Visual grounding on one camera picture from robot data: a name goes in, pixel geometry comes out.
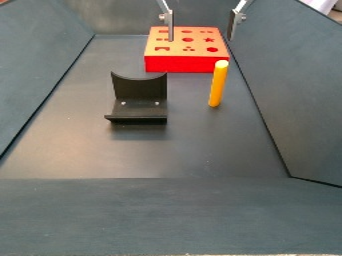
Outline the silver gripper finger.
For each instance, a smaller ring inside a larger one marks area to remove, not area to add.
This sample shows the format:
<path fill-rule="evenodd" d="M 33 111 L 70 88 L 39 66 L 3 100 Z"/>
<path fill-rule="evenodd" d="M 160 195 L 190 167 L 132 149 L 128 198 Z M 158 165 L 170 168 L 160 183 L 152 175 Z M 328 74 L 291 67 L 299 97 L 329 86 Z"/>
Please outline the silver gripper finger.
<path fill-rule="evenodd" d="M 240 0 L 236 7 L 229 11 L 229 20 L 227 27 L 227 39 L 232 40 L 237 25 L 245 20 L 245 10 L 252 0 Z"/>
<path fill-rule="evenodd" d="M 158 14 L 158 20 L 164 22 L 168 28 L 168 41 L 173 41 L 173 12 L 168 7 L 165 0 L 156 0 L 161 13 Z"/>

